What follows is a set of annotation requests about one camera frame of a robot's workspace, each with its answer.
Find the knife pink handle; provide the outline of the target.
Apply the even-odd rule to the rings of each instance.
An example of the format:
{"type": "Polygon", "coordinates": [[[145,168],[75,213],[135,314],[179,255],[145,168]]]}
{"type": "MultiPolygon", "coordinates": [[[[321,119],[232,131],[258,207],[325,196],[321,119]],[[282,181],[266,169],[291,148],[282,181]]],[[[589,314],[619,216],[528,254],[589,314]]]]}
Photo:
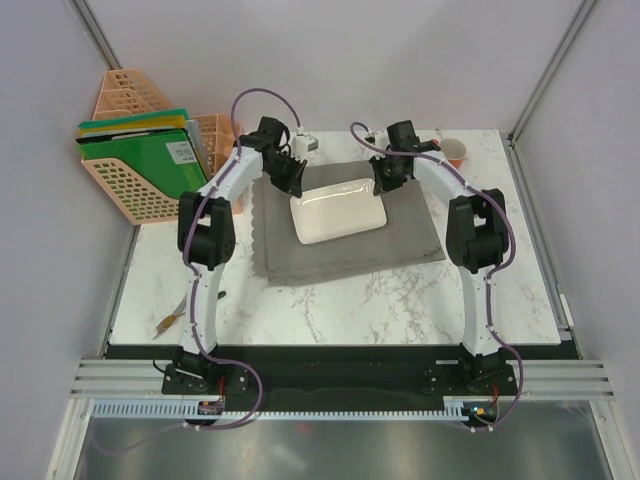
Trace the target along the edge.
{"type": "Polygon", "coordinates": [[[181,315],[186,308],[186,303],[187,303],[187,297],[184,297],[179,304],[176,306],[175,310],[174,310],[174,314],[175,315],[181,315]]]}

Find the white rectangular plate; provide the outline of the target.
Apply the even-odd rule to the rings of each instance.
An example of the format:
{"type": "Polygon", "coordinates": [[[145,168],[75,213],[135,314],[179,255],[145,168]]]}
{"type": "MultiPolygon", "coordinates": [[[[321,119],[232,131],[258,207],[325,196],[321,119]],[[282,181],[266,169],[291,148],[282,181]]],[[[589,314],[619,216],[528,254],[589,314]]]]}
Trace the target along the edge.
{"type": "Polygon", "coordinates": [[[362,178],[306,191],[290,199],[298,240],[314,245],[384,227],[387,214],[374,180],[362,178]]]}

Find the orange mug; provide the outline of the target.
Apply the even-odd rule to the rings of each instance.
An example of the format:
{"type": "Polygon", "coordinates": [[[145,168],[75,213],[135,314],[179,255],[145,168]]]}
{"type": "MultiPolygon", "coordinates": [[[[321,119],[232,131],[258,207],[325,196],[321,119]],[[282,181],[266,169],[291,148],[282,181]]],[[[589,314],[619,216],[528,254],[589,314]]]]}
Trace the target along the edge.
{"type": "Polygon", "coordinates": [[[460,169],[467,155],[465,144],[457,139],[445,138],[437,140],[436,144],[448,162],[457,170],[460,169]]]}

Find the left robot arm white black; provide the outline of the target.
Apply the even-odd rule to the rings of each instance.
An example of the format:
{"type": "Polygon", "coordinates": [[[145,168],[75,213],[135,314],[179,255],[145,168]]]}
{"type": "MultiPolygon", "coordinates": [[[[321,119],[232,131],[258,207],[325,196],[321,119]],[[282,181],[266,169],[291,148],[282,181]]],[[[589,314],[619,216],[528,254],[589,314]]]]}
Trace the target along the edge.
{"type": "Polygon", "coordinates": [[[262,176],[285,194],[302,196],[306,162],[295,159],[281,144],[288,137],[284,123],[263,117],[256,131],[239,137],[229,160],[211,181],[179,199],[177,244],[193,277],[187,287],[181,349],[165,368],[162,392],[166,395],[211,395],[224,368],[239,364],[212,356],[218,345],[221,278],[236,247],[232,206],[262,176]]]}

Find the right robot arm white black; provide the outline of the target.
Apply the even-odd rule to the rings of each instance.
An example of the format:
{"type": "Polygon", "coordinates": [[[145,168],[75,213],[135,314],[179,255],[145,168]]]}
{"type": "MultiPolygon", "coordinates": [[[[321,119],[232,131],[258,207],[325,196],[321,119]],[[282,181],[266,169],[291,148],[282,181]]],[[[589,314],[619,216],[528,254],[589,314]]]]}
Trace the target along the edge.
{"type": "Polygon", "coordinates": [[[454,379],[473,394],[517,392],[517,373],[507,363],[512,348],[499,338],[493,319],[495,274],[515,259],[515,235],[506,217],[504,194],[469,183],[441,151],[422,141],[409,120],[384,135],[367,132],[363,145],[374,152],[374,193],[386,194],[409,180],[430,188],[447,207],[445,247],[458,267],[464,301],[464,349],[454,379]]]}

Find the gold fork green handle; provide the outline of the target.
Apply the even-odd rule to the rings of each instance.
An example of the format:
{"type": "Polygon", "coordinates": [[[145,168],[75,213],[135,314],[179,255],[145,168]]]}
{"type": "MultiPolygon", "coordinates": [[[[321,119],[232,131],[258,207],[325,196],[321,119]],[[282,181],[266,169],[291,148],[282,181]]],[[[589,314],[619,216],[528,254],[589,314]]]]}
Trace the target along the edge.
{"type": "Polygon", "coordinates": [[[155,327],[154,338],[157,339],[159,336],[163,335],[177,321],[179,317],[185,315],[186,311],[187,311],[187,303],[186,303],[185,311],[181,315],[175,315],[173,311],[170,315],[166,316],[163,320],[161,320],[155,327]]]}

